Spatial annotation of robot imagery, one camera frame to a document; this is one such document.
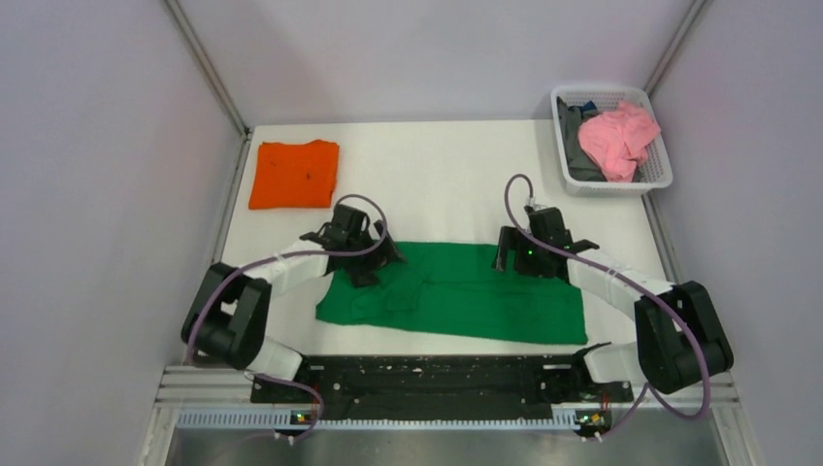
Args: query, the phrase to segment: green towel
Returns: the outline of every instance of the green towel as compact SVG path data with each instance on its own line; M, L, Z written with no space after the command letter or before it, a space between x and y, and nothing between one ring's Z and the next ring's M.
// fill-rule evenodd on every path
M514 342L586 343L580 291L557 279L517 275L511 266L495 271L495 246L398 247L409 263L378 271L379 285L355 288L346 273L336 273L317 318Z

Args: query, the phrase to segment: orange cloth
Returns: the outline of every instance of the orange cloth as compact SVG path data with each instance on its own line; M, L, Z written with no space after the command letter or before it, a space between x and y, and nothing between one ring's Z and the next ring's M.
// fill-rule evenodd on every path
M328 141L261 144L248 208L331 207L339 156Z

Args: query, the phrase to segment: cable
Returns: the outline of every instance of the cable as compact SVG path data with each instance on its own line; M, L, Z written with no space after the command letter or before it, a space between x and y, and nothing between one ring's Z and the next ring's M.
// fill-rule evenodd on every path
M251 269L255 269L257 267L262 267L264 265L268 265L268 264L277 262L278 260L281 260L281 259L288 259L290 257L300 257L300 256L306 256L306 255L328 255L328 256L333 256L333 257L356 257L358 255L368 254L368 253L372 252L373 250L376 250L377 248L379 248L379 246L382 244L383 240L385 240L386 236L388 235L388 222L386 221L386 216L385 216L385 213L383 212L383 210L373 200L369 199L366 196L360 195L360 194L347 194L347 195L341 197L337 201L335 206L337 206L341 202L345 201L346 199L360 199L360 200L366 201L367 203L371 204L372 207L375 208L375 210L378 211L378 214L380 215L380 219L383 221L383 229L382 229L382 232L380 232L380 236L379 236L377 242L374 243L373 245L369 246L368 248L365 248L364 250L354 250L354 251L343 251L343 250L295 250L295 251L292 251L292 252L287 252L287 253L282 254L282 255L275 255L275 256L272 256L272 257L266 257L264 259L255 260L254 262L251 262L247 265L244 265L242 267L238 267L234 272L229 274L228 277L226 277L217 286L217 288L214 289L214 292L212 292L212 295L209 296L209 299L206 301L206 304L203 306L203 309L200 310L200 315L197 316L197 319L194 321L194 324L191 326L191 332L189 332L189 334L188 334L188 341L186 342L186 345L185 345L185 363L186 364L193 365L192 358L194 356L194 351L195 351L195 349L194 349L194 340L197 337L198 332L200 332L200 328L203 326L203 322L206 320L206 316L209 314L209 311L212 309L212 306L214 305L215 302L217 302L217 299L219 299L219 297L222 294L223 290L226 289L226 286L228 286L228 284L230 284L233 280L237 279L240 275L244 274L245 272L247 272ZM314 390L310 386L304 385L302 383L297 383L297 382L292 382L292 381L285 381L285 380L282 380L282 379L276 379L276 378L268 376L266 374L259 374L258 373L258 374L255 374L255 375L257 377L259 377L260 379L266 381L266 382L278 383L280 385L286 385L286 386L292 386L292 387L295 387L295 388L299 388L303 391L308 392L311 396L313 396L317 400L317 404L319 405L319 407L317 409L317 416L313 417L312 423L309 424L308 429L306 429L303 433L301 433L300 435L298 435L297 437L294 438L294 442L305 439L312 431L314 431L314 427L317 425L317 422L320 420L320 417L323 415L323 409L325 408L325 402L323 401L323 398L320 396L319 393L317 393L316 390ZM241 440L241 442L244 442L246 440L250 440L251 438L257 438L257 437L260 437L260 434L255 434L253 436L243 438Z
M544 243L544 242L538 240L537 238L535 238L534 236L532 236L528 231L526 231L525 228L520 226L520 224L517 223L517 219L514 217L514 214L511 211L511 205L510 205L510 202L509 202L509 191L511 190L511 185L517 179L522 179L529 185L529 198L534 198L535 189L534 189L534 186L532 185L532 181L529 179L529 177L527 177L526 175L523 175L522 173L518 173L518 174L514 175L506 183L506 191L505 191L505 197L504 197L504 203L506 205L506 213L509 215L509 220L511 220L511 223L514 225L514 228L516 228L517 231L520 232L520 234L522 234L529 241L531 241L532 243L534 243L537 246L540 246L541 248L544 248L546 250L550 250L551 252L554 252L555 254L566 257L567 259L572 259L572 260L582 262L583 264L586 264L589 267L594 267L595 269L601 270L601 271L606 272L608 274L613 274L618 280L628 284L633 289L635 289L636 291L638 291L639 293L641 293L642 295L644 295L645 297L650 299L654 304L659 306L660 309L663 310L663 312L665 312L669 317L671 317L672 320L674 320L677 325L679 325L679 327L683 330L683 335L686 337L686 340L689 342L689 345L692 347L692 350L695 352L695 355L697 357L698 368L700 369L700 376L701 376L701 379L703 381L703 403L701 404L700 410L698 410L697 413L695 413L693 415L689 415L687 413L684 413L684 412L676 409L675 407L670 405L663 398L663 395L661 395L653 386L651 386L649 383L646 383L643 386L643 389L641 391L641 395L638 396L637 400L635 401L635 404L632 405L632 407L629 409L629 412L626 413L626 416L624 416L622 419L620 419L620 421L618 421L617 424L615 424L607 434L603 435L603 438L605 438L608 435L612 434L618 428L620 428L624 425L625 420L631 414L633 414L634 411L637 409L637 407L640 405L640 403L642 402L642 399L645 396L647 391L651 391L651 394L654 395L655 398L657 398L657 401L659 401L660 404L663 405L664 408L669 410L675 416L680 417L681 419L697 420L697 419L700 419L700 418L703 418L704 416L706 416L708 414L708 409L709 409L709 405L710 405L710 402L711 402L711 385L710 385L710 381L708 379L709 378L708 366L707 366L707 363L706 363L706 357L703 354L703 350L700 348L700 344L698 343L697 338L695 337L695 335L691 331L691 329L689 329L686 322L680 316L678 316L677 313L675 312L675 310L672 309L671 306L666 304L665 301L660 299L657 295L655 295L654 293L652 293L648 289L644 288L639 283L633 281L632 279L626 277L625 275L623 275L619 272L615 272L615 271L611 270L610 267L607 267L603 264L600 264L600 263L597 263L595 261L586 259L585 257L580 257L577 254L572 254L572 253L570 253L566 250L561 250L561 249L556 248L552 245Z

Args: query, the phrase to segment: clothes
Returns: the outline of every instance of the clothes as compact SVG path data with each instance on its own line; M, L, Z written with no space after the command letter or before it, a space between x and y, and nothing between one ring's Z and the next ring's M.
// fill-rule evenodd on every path
M597 107L588 102L582 107L569 107L561 98L557 98L557 116L563 136L563 148L566 151L566 163L569 175L581 182L604 182L606 177L597 164L580 147L577 131L584 121L597 115Z
M580 291L558 279L517 275L511 267L495 271L496 246L397 245L407 264L386 265L377 272L379 284L361 288L346 273L335 273L316 317L515 342L586 343Z
M261 144L248 208L331 207L339 155L328 141Z
M648 160L648 146L660 126L642 107L620 102L617 109L585 121L579 131L580 146L610 182L628 183Z

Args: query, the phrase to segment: laundry basket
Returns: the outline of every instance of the laundry basket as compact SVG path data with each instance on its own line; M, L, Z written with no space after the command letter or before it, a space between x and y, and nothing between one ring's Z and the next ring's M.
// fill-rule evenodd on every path
M560 169L566 191L573 196L621 196L641 195L650 189L667 187L672 184L672 166L669 164L669 155L663 145L663 137L658 135L646 147L648 161L640 167L641 180L638 183L611 183L611 182L581 182L569 174L569 164L566 161L566 150L563 144L563 133L560 131L557 98L560 97L567 105L583 105L588 101L594 102L597 110L605 112L617 108L620 101L631 102L646 109L654 118L648 96L641 89L619 85L561 85L551 91L551 113L554 118L554 134L557 138L557 152L560 154Z

